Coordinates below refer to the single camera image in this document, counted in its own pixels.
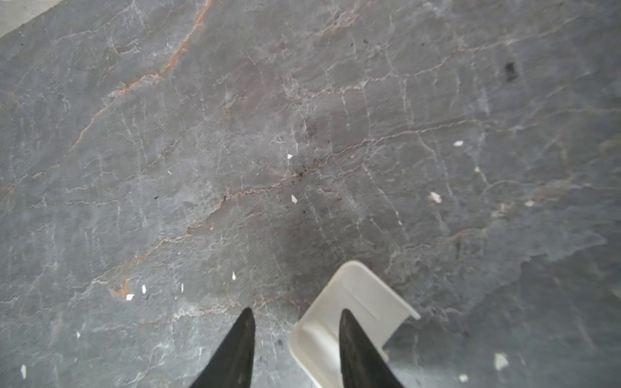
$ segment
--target dustpan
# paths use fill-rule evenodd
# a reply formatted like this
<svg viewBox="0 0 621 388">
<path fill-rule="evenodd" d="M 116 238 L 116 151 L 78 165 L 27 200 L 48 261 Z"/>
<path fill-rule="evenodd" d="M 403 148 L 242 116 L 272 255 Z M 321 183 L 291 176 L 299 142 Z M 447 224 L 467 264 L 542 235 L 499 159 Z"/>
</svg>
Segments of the dustpan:
<svg viewBox="0 0 621 388">
<path fill-rule="evenodd" d="M 357 319 L 373 346 L 382 346 L 408 317 L 419 313 L 359 261 L 348 261 L 332 276 L 289 337 L 293 358 L 319 388 L 342 388 L 338 328 L 343 309 Z"/>
</svg>

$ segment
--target gray marble surface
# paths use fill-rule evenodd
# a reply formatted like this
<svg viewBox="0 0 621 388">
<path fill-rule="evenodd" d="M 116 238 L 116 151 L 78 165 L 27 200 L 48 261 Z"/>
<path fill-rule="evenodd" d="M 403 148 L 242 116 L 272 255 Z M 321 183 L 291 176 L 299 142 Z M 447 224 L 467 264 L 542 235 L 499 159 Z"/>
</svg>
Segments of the gray marble surface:
<svg viewBox="0 0 621 388">
<path fill-rule="evenodd" d="M 407 387 L 619 385 L 620 19 L 65 0 L 9 33 L 0 385 L 184 387 L 251 306 L 253 387 L 309 387 L 288 334 L 349 259 L 423 315 Z"/>
</svg>

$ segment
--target white plastic object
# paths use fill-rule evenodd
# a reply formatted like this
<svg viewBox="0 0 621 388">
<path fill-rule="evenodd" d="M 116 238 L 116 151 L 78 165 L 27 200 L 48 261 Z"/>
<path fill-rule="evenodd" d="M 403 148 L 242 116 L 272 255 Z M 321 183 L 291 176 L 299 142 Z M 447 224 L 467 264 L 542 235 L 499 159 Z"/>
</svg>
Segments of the white plastic object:
<svg viewBox="0 0 621 388">
<path fill-rule="evenodd" d="M 289 336 L 289 351 L 319 388 L 342 388 L 338 326 L 349 309 L 385 361 L 382 346 L 407 317 L 419 313 L 359 261 L 332 276 Z"/>
</svg>

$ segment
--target small white debris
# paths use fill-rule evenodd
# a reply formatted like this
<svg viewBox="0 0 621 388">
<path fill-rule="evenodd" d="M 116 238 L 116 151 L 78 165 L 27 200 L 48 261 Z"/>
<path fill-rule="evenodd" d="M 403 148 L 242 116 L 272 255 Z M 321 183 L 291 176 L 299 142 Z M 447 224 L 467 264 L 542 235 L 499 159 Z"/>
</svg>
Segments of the small white debris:
<svg viewBox="0 0 621 388">
<path fill-rule="evenodd" d="M 433 200 L 434 202 L 436 202 L 437 204 L 441 204 L 442 203 L 442 197 L 440 197 L 440 195 L 437 192 L 431 192 L 429 194 L 429 198 L 431 198 L 431 200 Z"/>
<path fill-rule="evenodd" d="M 504 353 L 494 353 L 494 368 L 496 368 L 497 371 L 501 371 L 507 366 L 509 366 L 507 355 Z"/>
</svg>

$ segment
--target white floor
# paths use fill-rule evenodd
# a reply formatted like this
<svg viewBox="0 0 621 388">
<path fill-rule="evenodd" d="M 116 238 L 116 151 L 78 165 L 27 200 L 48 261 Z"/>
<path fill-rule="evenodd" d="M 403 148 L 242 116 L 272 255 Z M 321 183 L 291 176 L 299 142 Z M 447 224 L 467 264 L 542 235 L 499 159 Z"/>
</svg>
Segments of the white floor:
<svg viewBox="0 0 621 388">
<path fill-rule="evenodd" d="M 0 0 L 0 37 L 58 4 L 61 0 Z"/>
</svg>

